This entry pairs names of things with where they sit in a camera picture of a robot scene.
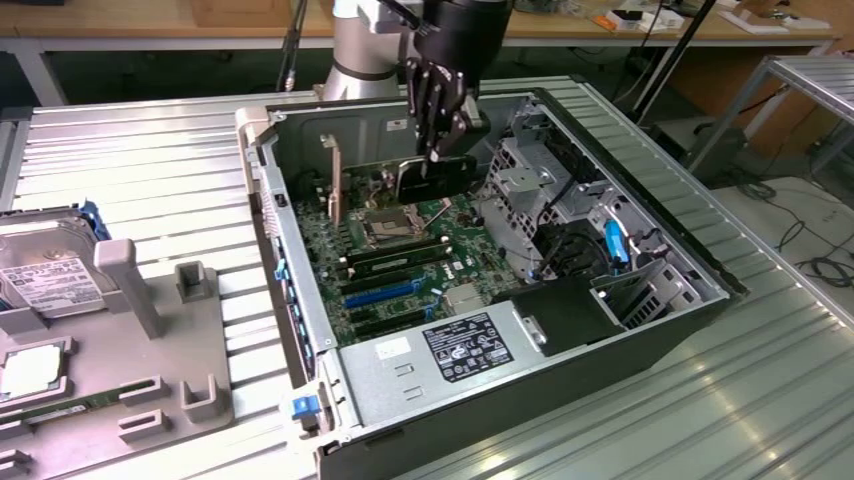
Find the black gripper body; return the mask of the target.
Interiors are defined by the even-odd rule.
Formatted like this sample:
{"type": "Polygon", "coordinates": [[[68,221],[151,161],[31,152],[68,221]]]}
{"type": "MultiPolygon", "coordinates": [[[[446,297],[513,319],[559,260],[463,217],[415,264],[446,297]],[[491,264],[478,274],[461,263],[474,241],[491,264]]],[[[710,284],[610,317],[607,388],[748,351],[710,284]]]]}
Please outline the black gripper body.
{"type": "Polygon", "coordinates": [[[511,1],[426,1],[414,47],[421,57],[478,86],[502,47],[511,1]]]}

